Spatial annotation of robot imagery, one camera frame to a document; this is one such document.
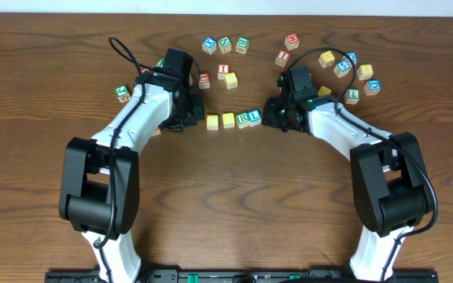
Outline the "yellow C block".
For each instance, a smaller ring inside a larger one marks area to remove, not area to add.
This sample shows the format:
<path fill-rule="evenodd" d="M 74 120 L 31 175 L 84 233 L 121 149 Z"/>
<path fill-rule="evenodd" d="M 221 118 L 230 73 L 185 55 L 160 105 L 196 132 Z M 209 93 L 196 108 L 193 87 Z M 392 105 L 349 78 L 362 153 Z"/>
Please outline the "yellow C block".
<path fill-rule="evenodd" d="M 207 126 L 207 130 L 218 130 L 219 129 L 219 116 L 218 115 L 207 115 L 206 126 Z"/>

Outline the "blue L block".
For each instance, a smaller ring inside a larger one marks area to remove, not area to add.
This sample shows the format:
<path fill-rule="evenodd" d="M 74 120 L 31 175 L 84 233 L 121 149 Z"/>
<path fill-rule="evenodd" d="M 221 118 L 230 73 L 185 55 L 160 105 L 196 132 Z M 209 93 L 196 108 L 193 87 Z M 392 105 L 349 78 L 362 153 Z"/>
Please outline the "blue L block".
<path fill-rule="evenodd" d="M 259 109 L 253 109 L 252 111 L 247 112 L 249 118 L 249 126 L 254 127 L 261 124 L 262 116 Z"/>

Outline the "yellow o block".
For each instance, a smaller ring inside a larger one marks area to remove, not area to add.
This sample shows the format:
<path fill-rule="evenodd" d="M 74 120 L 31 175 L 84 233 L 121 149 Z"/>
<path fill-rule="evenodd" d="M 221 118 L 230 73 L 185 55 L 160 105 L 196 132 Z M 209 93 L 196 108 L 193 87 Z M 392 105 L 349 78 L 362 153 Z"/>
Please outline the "yellow o block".
<path fill-rule="evenodd" d="M 222 114 L 223 128 L 235 127 L 235 114 L 233 112 L 226 112 Z"/>
<path fill-rule="evenodd" d="M 330 95 L 332 93 L 332 90 L 326 86 L 321 86 L 318 91 L 318 96 L 326 96 Z"/>

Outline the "green R block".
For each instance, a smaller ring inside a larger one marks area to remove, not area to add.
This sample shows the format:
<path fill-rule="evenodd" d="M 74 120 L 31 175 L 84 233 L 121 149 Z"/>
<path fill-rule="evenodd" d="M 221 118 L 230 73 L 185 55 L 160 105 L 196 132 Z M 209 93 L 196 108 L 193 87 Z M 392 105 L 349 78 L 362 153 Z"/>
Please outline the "green R block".
<path fill-rule="evenodd" d="M 235 116 L 236 124 L 238 129 L 242 129 L 250 126 L 250 120 L 247 112 L 238 113 Z"/>

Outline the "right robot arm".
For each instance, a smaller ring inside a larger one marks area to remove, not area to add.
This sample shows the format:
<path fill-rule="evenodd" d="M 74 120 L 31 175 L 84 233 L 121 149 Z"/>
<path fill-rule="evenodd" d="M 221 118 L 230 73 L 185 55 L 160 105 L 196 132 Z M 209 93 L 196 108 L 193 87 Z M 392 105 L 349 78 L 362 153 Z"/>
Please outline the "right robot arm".
<path fill-rule="evenodd" d="M 405 238 L 424 233 L 438 216 L 417 138 L 378 130 L 330 96 L 300 103 L 269 98 L 262 123 L 319 138 L 348 159 L 354 206 L 363 224 L 350 270 L 361 281 L 394 279 L 393 263 Z"/>

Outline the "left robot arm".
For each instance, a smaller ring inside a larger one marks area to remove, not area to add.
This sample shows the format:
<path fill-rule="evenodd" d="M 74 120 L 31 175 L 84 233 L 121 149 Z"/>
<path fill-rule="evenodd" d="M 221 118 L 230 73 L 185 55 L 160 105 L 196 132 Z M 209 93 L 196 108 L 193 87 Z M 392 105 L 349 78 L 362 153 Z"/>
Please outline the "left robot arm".
<path fill-rule="evenodd" d="M 59 215 L 89 242 L 101 282 L 134 282 L 142 266 L 131 236 L 140 200 L 139 156 L 154 131 L 175 130 L 204 118 L 190 77 L 145 71 L 129 102 L 90 139 L 66 146 Z"/>

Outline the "red A block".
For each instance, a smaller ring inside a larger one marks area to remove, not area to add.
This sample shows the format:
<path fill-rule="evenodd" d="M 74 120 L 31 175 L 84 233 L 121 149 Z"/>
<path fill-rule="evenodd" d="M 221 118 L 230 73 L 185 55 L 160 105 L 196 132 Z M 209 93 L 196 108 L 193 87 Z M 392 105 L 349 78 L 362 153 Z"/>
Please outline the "red A block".
<path fill-rule="evenodd" d="M 161 130 L 159 127 L 156 128 L 156 130 L 153 132 L 152 136 L 155 137 L 157 135 L 160 135 L 161 134 Z"/>

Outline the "yellow S block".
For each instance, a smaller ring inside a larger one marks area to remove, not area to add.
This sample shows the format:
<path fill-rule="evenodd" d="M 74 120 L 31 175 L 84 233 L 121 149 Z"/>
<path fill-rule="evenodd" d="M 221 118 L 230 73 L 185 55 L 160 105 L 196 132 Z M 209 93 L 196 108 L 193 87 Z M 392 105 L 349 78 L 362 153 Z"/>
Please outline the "yellow S block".
<path fill-rule="evenodd" d="M 224 82 L 227 89 L 233 89 L 238 86 L 238 78 L 234 72 L 226 74 L 224 76 Z"/>

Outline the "blue X block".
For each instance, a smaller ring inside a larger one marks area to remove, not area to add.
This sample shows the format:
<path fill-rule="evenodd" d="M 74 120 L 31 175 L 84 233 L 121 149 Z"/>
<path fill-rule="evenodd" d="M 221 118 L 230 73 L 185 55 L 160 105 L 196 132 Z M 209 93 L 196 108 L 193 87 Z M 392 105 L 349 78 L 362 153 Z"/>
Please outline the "blue X block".
<path fill-rule="evenodd" d="M 217 49 L 217 41 L 212 37 L 207 37 L 202 42 L 202 50 L 208 55 L 212 55 Z"/>

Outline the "yellow W block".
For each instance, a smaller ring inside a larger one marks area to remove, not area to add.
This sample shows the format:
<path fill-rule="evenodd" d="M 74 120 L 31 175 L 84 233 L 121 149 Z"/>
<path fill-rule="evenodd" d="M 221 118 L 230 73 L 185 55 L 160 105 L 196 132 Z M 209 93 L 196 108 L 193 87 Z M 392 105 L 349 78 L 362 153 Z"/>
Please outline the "yellow W block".
<path fill-rule="evenodd" d="M 320 54 L 319 56 L 319 63 L 323 68 L 328 68 L 331 66 L 335 61 L 335 56 L 331 51 L 326 51 Z"/>

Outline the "green 7 block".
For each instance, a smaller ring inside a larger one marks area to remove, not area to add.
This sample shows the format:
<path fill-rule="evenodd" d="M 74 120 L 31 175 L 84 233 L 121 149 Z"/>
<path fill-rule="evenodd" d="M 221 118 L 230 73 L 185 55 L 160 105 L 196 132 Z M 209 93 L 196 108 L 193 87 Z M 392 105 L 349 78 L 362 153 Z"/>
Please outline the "green 7 block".
<path fill-rule="evenodd" d="M 350 88 L 347 90 L 344 96 L 344 103 L 349 105 L 355 105 L 360 100 L 360 90 L 356 88 Z"/>

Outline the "blue 5 block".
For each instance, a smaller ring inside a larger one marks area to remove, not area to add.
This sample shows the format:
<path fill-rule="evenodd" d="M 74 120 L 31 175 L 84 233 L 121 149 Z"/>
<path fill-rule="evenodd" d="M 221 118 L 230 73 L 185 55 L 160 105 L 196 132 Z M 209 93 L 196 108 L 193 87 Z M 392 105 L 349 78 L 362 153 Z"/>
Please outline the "blue 5 block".
<path fill-rule="evenodd" d="M 352 67 L 346 61 L 340 61 L 335 65 L 333 72 L 338 78 L 341 78 L 347 75 L 351 68 Z"/>

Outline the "green J block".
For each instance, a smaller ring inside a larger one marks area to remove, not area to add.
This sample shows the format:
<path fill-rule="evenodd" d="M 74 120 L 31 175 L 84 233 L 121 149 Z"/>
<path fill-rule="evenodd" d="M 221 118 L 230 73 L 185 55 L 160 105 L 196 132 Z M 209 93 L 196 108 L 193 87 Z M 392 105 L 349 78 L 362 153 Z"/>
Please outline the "green J block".
<path fill-rule="evenodd" d="M 127 85 L 118 86 L 115 89 L 115 93 L 120 103 L 124 103 L 131 99 L 131 93 Z"/>

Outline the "blue D block upper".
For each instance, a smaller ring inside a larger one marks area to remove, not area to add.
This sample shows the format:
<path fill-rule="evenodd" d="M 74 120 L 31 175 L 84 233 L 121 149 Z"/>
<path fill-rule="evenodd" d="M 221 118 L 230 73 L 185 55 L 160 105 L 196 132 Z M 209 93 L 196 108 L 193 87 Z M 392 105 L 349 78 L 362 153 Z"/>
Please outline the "blue D block upper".
<path fill-rule="evenodd" d="M 342 61 L 347 63 L 349 66 L 356 65 L 358 61 L 358 57 L 356 52 L 347 52 L 343 57 Z"/>

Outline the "yellow 8 block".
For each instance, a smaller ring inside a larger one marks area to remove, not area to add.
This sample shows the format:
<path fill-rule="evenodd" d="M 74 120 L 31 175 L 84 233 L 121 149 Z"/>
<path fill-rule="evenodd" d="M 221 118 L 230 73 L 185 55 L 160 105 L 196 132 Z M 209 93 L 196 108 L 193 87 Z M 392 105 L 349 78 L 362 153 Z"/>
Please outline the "yellow 8 block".
<path fill-rule="evenodd" d="M 373 66 L 371 64 L 361 64 L 357 70 L 358 80 L 368 80 L 374 74 Z"/>

